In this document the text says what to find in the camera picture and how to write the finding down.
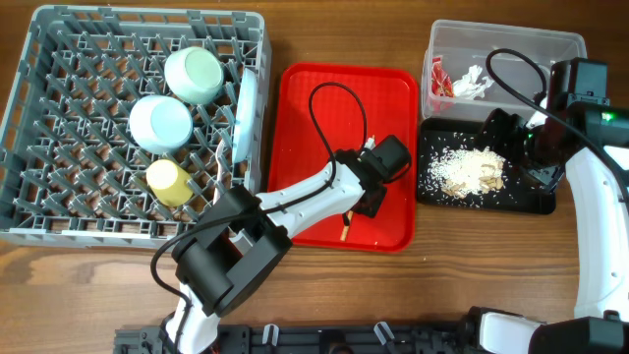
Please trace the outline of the mint green saucer bowl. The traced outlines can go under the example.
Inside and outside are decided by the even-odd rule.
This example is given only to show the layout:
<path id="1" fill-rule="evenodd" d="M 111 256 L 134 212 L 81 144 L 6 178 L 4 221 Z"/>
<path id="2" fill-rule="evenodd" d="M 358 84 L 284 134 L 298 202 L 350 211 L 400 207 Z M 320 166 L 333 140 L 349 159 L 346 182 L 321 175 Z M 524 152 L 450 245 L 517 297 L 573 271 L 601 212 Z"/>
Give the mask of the mint green saucer bowl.
<path id="1" fill-rule="evenodd" d="M 178 99 L 148 95 L 132 107 L 129 128 L 135 142 L 153 154 L 174 152 L 191 137 L 193 118 Z"/>

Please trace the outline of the yellow plastic cup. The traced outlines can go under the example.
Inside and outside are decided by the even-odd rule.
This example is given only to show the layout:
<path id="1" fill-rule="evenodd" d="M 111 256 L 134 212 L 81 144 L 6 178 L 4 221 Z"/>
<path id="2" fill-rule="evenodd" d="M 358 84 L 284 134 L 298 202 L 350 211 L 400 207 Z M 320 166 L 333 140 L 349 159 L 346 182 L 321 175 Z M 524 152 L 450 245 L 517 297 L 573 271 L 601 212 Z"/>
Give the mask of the yellow plastic cup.
<path id="1" fill-rule="evenodd" d="M 191 175 L 169 159 L 158 159 L 146 170 L 146 182 L 157 199 L 168 207 L 179 207 L 192 196 Z"/>

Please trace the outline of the white plastic fork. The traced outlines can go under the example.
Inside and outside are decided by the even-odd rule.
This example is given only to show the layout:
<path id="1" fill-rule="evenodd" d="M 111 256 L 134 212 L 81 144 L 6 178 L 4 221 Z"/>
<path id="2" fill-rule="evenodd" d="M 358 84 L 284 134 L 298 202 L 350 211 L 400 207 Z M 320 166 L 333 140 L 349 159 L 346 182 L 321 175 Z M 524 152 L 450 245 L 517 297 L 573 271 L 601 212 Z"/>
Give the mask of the white plastic fork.
<path id="1" fill-rule="evenodd" d="M 216 171 L 216 178 L 215 178 L 213 198 L 212 198 L 212 202 L 214 204 L 216 204 L 219 201 L 219 199 L 225 192 L 225 184 L 223 183 L 223 177 L 225 173 L 225 167 L 224 167 L 225 150 L 226 150 L 226 143 L 224 140 L 221 140 L 218 143 L 217 149 L 215 152 L 215 161 L 217 164 L 217 171 Z"/>

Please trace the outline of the red plastic tray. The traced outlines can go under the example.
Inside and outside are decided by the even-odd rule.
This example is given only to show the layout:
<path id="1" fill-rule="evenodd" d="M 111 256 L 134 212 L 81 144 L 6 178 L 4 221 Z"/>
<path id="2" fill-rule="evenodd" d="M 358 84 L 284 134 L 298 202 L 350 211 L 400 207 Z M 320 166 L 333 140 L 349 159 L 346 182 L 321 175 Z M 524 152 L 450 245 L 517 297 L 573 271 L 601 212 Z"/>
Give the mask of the red plastic tray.
<path id="1" fill-rule="evenodd" d="M 298 63 L 281 79 L 267 189 L 274 192 L 316 174 L 331 149 L 358 148 L 363 137 L 394 135 L 417 152 L 419 89 L 397 69 Z M 415 235 L 416 173 L 388 185 L 377 215 L 355 214 L 345 242 L 341 216 L 319 222 L 294 238 L 300 246 L 399 252 Z"/>

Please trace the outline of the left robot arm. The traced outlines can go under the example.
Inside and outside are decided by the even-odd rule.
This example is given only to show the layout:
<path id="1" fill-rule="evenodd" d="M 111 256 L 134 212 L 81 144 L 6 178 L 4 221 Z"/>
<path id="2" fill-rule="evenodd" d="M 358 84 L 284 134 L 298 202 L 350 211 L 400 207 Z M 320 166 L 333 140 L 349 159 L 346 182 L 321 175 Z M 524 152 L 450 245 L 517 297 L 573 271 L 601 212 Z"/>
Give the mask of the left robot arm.
<path id="1" fill-rule="evenodd" d="M 272 193 L 228 190 L 189 231 L 164 244 L 171 253 L 179 297 L 167 318 L 166 349 L 201 353 L 217 340 L 220 320 L 244 303 L 293 245 L 317 223 L 350 212 L 375 217 L 386 186 L 412 160 L 395 136 L 360 150 L 340 149 L 312 177 Z"/>

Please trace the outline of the clear plastic bin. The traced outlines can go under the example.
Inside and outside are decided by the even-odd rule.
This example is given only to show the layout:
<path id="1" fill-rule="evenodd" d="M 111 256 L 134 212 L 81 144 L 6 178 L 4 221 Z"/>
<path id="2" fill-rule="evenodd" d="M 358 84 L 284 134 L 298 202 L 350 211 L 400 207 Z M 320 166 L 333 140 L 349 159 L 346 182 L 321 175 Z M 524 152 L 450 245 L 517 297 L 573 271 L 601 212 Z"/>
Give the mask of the clear plastic bin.
<path id="1" fill-rule="evenodd" d="M 456 82 L 475 65 L 482 68 L 481 76 L 485 77 L 486 57 L 499 48 L 513 49 L 526 55 L 541 68 L 546 78 L 553 64 L 588 56 L 585 39 L 574 32 L 437 20 L 432 24 L 424 58 L 421 83 L 423 117 L 483 122 L 495 108 L 524 118 L 532 117 L 534 110 L 531 107 L 497 84 L 487 88 L 483 97 L 472 100 L 438 96 L 431 91 L 431 67 L 435 58 L 440 60 L 443 71 Z"/>

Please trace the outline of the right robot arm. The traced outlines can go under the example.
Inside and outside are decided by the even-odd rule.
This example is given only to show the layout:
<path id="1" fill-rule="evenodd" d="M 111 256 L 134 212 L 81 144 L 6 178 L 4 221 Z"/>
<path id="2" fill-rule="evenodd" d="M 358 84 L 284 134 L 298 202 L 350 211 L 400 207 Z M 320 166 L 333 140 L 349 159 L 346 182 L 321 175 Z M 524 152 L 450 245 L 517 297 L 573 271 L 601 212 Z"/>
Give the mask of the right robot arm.
<path id="1" fill-rule="evenodd" d="M 578 231 L 574 317 L 544 324 L 497 310 L 471 309 L 461 344 L 487 353 L 625 353 L 628 350 L 628 112 L 610 106 L 607 67 L 575 57 L 552 65 L 528 98 L 492 79 L 545 119 L 493 110 L 476 137 L 548 190 L 558 173 L 571 188 Z"/>

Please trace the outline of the black tray bin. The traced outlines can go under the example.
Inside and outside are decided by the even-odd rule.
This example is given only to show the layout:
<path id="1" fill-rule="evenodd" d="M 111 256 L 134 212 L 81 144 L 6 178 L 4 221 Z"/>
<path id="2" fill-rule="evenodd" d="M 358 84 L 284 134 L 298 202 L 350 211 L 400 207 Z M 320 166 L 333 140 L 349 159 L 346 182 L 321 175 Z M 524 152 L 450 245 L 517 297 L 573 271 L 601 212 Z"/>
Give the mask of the black tray bin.
<path id="1" fill-rule="evenodd" d="M 463 200 L 445 196 L 441 192 L 430 192 L 425 186 L 423 173 L 427 170 L 431 148 L 476 148 L 474 138 L 481 128 L 480 122 L 429 118 L 419 128 L 417 162 L 417 199 L 427 205 L 448 207 L 480 208 L 551 214 L 556 208 L 555 193 L 538 193 L 509 169 L 505 162 L 504 187 L 499 192 L 483 196 L 470 196 Z"/>

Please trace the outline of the grey dishwasher rack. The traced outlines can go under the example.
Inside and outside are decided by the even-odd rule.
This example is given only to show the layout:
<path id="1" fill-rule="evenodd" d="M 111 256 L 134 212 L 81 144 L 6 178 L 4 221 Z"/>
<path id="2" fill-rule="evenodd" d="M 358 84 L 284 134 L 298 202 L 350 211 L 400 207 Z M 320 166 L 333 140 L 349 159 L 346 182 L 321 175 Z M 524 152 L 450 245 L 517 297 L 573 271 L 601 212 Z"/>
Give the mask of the grey dishwasher rack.
<path id="1" fill-rule="evenodd" d="M 142 97 L 169 94 L 166 59 L 202 47 L 225 81 L 191 105 L 193 131 L 169 154 L 190 175 L 193 196 L 163 205 L 145 172 L 156 155 L 134 141 L 129 116 Z M 212 207 L 215 152 L 226 143 L 225 191 L 257 192 L 269 92 L 271 45 L 263 16 L 249 11 L 45 5 L 31 18 L 1 122 L 1 237 L 18 245 L 156 249 Z M 257 77 L 253 141 L 232 162 L 245 69 Z"/>

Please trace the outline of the wooden chopstick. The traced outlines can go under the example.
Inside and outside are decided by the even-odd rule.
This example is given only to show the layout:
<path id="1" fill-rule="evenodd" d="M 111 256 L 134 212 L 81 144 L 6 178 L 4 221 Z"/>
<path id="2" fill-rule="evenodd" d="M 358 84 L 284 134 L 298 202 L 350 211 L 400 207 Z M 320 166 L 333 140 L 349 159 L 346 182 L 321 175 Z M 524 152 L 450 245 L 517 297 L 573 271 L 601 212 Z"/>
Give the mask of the wooden chopstick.
<path id="1" fill-rule="evenodd" d="M 343 217 L 343 229 L 341 232 L 341 236 L 340 236 L 340 241 L 341 242 L 345 242 L 347 240 L 348 234 L 349 234 L 349 230 L 350 230 L 350 226 L 351 226 L 351 222 L 353 219 L 353 215 L 354 213 L 350 210 L 346 213 L 344 213 L 342 215 Z"/>

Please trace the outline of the rice and peanut shells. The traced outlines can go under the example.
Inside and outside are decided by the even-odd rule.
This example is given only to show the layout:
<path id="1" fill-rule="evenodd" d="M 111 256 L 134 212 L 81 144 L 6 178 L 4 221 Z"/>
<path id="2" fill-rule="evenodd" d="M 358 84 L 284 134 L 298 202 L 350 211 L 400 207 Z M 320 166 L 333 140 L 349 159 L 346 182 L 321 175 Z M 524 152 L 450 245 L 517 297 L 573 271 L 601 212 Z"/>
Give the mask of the rice and peanut shells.
<path id="1" fill-rule="evenodd" d="M 499 192 L 504 187 L 505 162 L 487 147 L 432 147 L 423 173 L 425 186 L 459 200 Z"/>

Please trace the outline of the white napkin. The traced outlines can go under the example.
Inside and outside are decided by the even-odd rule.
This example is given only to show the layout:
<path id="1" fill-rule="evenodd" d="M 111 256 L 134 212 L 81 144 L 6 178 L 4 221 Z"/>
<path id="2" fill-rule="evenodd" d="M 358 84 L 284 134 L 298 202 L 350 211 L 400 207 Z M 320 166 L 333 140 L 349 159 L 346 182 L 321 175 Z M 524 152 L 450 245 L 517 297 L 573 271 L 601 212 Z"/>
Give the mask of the white napkin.
<path id="1" fill-rule="evenodd" d="M 466 100 L 484 98 L 486 90 L 494 84 L 494 80 L 490 76 L 482 77 L 482 73 L 481 66 L 471 66 L 467 74 L 452 84 L 454 96 Z"/>

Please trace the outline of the light blue plate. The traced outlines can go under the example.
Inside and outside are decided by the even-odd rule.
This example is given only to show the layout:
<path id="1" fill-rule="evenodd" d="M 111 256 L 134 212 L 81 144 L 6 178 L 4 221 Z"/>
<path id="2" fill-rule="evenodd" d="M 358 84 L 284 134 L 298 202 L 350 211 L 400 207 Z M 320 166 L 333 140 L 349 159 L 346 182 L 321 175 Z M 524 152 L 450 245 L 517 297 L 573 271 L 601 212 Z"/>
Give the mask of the light blue plate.
<path id="1" fill-rule="evenodd" d="M 236 120 L 233 131 L 232 162 L 244 161 L 253 141 L 254 123 L 257 105 L 257 77 L 250 70 L 245 69 L 241 80 L 241 87 L 237 102 Z"/>

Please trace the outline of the red snack wrapper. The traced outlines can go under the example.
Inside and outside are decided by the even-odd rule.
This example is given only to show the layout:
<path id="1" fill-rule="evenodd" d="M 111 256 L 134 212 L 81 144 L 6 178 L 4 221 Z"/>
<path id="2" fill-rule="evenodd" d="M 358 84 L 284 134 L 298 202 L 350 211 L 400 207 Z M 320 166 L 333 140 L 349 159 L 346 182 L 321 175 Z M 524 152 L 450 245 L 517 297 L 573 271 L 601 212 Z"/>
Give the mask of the red snack wrapper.
<path id="1" fill-rule="evenodd" d="M 454 97 L 451 79 L 443 69 L 442 56 L 431 59 L 430 89 L 435 96 Z"/>

